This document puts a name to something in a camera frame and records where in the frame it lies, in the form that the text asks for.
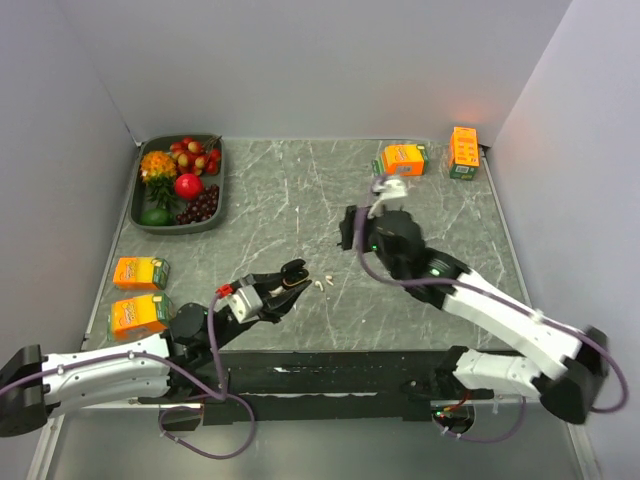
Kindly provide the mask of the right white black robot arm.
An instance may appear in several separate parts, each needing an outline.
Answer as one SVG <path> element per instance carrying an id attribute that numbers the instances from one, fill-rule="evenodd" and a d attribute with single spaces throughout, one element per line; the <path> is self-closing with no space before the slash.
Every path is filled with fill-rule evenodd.
<path id="1" fill-rule="evenodd" d="M 413 298 L 467 320 L 514 351 L 510 357 L 453 347 L 436 375 L 438 390 L 459 398 L 490 390 L 536 398 L 571 424 L 585 423 L 608 376 L 608 338 L 589 327 L 557 324 L 486 281 L 464 262 L 427 247 L 421 228 L 403 210 L 370 217 L 350 205 L 339 223 L 340 247 L 372 252 L 387 270 L 383 282 Z"/>

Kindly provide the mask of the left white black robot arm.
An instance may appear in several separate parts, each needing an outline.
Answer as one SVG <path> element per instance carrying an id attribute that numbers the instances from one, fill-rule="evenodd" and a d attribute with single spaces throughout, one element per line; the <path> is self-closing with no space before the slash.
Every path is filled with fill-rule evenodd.
<path id="1" fill-rule="evenodd" d="M 220 350 L 258 322 L 277 324 L 311 285 L 301 259 L 221 286 L 210 306 L 188 303 L 161 333 L 102 350 L 44 354 L 20 348 L 1 368 L 1 435 L 24 435 L 58 415 L 129 398 L 184 402 L 207 385 L 196 376 L 213 364 L 212 389 L 227 396 Z"/>

